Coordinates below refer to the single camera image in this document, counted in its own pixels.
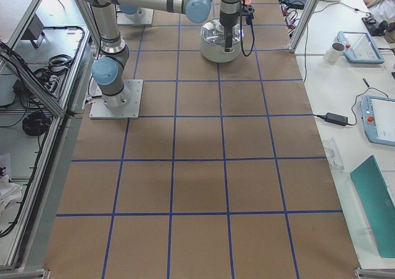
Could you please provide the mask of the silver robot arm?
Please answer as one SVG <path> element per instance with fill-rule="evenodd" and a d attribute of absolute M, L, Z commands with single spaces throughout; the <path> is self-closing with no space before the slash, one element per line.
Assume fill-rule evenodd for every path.
<path fill-rule="evenodd" d="M 154 11 L 134 6 L 119 5 L 116 8 L 117 23 L 120 26 L 152 25 Z"/>
<path fill-rule="evenodd" d="M 94 62 L 92 76 L 108 108 L 128 104 L 131 91 L 122 80 L 123 69 L 129 58 L 126 42 L 119 31 L 117 16 L 123 15 L 130 24 L 141 25 L 148 13 L 161 10 L 185 14 L 194 23 L 205 21 L 212 0 L 81 0 L 90 6 L 94 28 L 99 35 L 99 51 L 103 54 Z M 241 17 L 241 0 L 221 0 L 220 24 L 224 28 L 225 51 L 232 49 L 233 28 Z"/>

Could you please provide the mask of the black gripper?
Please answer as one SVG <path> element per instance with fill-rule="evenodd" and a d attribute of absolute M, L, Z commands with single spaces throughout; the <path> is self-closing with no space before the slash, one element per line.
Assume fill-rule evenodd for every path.
<path fill-rule="evenodd" d="M 239 12 L 227 14 L 220 12 L 220 24 L 224 27 L 225 52 L 232 49 L 232 28 L 238 23 Z"/>
<path fill-rule="evenodd" d="M 241 15 L 245 18 L 247 25 L 252 25 L 254 21 L 254 12 L 255 9 L 251 4 L 242 4 L 241 5 Z"/>

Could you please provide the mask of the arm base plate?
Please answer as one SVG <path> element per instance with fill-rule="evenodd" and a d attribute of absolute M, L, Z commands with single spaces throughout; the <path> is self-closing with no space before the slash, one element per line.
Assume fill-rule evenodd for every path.
<path fill-rule="evenodd" d="M 117 23 L 119 26 L 150 26 L 152 25 L 154 11 L 152 9 L 138 9 L 132 15 L 121 11 L 117 13 Z"/>
<path fill-rule="evenodd" d="M 141 105 L 143 80 L 123 80 L 124 89 L 116 96 L 102 95 L 97 87 L 89 117 L 91 119 L 137 119 Z"/>

